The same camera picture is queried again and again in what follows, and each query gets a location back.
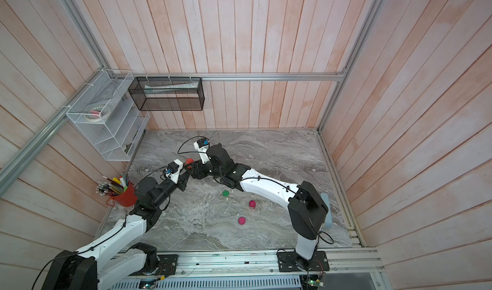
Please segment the red paint jar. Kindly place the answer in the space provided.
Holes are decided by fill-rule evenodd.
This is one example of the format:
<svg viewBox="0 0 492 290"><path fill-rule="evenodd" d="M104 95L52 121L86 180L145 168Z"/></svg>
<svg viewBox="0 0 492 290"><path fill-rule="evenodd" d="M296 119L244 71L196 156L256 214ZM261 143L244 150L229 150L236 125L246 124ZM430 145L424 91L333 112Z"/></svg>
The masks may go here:
<svg viewBox="0 0 492 290"><path fill-rule="evenodd" d="M191 165L194 163L194 160L191 158L188 158L185 163L184 163L184 168L190 168Z"/></svg>

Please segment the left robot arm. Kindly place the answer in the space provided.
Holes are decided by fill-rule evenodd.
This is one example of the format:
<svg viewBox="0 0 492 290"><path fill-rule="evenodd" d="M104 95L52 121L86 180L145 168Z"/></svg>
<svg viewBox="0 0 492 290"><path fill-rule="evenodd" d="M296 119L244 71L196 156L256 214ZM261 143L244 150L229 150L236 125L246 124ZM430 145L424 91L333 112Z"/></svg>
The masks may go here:
<svg viewBox="0 0 492 290"><path fill-rule="evenodd" d="M131 212L95 241L50 260L42 289L110 289L132 273L155 272L155 247L139 243L122 256L118 253L154 227L163 212L161 205L175 190L185 190L189 178L185 171L164 173L161 183L153 177L143 178L135 185L137 201Z"/></svg>

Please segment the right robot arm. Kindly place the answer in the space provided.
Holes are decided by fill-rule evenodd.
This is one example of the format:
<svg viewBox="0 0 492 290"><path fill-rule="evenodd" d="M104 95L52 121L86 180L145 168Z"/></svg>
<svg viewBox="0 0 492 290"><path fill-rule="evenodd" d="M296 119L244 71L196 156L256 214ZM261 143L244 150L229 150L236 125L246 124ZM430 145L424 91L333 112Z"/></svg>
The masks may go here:
<svg viewBox="0 0 492 290"><path fill-rule="evenodd" d="M197 180L213 177L228 188L254 193L281 205L288 211L298 235L297 257L305 261L313 258L329 208L310 182L294 184L268 177L248 165L234 162L221 144L211 146L204 137L193 146L201 160L187 163L186 170L191 177Z"/></svg>

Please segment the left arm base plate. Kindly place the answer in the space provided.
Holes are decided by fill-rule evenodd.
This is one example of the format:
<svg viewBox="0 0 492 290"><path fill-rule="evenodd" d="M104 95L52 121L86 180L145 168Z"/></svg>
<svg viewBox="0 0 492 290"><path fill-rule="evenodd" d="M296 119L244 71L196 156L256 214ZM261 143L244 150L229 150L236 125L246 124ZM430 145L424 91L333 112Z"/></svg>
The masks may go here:
<svg viewBox="0 0 492 290"><path fill-rule="evenodd" d="M176 273L178 254L156 254L150 261L146 261L144 267L131 276L171 276Z"/></svg>

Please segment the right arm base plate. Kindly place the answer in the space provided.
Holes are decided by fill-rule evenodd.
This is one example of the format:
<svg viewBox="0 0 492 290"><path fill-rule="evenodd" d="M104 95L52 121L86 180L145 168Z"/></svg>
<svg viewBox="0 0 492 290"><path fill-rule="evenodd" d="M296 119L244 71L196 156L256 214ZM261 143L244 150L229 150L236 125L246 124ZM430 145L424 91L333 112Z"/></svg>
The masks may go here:
<svg viewBox="0 0 492 290"><path fill-rule="evenodd" d="M287 252L278 250L278 267L280 272L328 272L330 270L326 253L316 250L310 260L306 260L298 255L295 251Z"/></svg>

